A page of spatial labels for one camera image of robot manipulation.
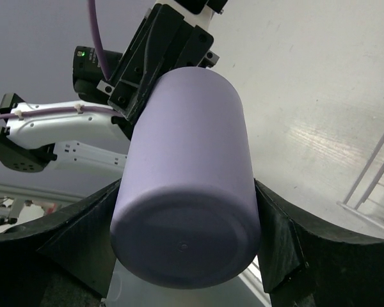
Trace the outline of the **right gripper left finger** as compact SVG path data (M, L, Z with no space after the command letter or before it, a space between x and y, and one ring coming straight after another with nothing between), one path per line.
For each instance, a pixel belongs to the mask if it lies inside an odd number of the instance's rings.
M0 306L99 306L116 257L109 227L119 181L0 233Z

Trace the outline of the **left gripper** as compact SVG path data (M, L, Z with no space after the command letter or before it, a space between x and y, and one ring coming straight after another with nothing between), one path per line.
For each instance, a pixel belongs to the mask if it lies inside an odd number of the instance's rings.
M157 80L177 68L202 66L213 42L208 30L188 24L169 5L158 4L144 17L124 55L110 70L96 33L95 53L103 74L95 90L96 103L111 106L135 123Z

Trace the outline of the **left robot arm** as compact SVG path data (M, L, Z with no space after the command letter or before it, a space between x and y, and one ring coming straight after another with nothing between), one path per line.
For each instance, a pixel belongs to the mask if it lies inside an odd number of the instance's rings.
M211 68L218 56L208 28L224 1L157 1L125 52L100 42L95 3L89 3L93 47L74 51L72 82L78 100L30 104L15 93L0 105L0 162L22 173L50 169L121 176L127 156L84 143L128 140L158 79L182 67Z

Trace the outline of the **purple plastic cup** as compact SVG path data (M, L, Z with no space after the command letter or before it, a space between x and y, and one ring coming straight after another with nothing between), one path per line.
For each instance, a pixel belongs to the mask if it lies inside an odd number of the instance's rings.
M110 227L118 261L168 288L224 283L254 259L260 221L235 88L186 67L157 82L134 132Z

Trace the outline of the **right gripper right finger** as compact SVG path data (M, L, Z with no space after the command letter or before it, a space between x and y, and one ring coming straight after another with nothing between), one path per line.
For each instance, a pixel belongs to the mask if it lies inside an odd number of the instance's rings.
M307 212L255 181L257 253L272 306L384 306L384 239Z

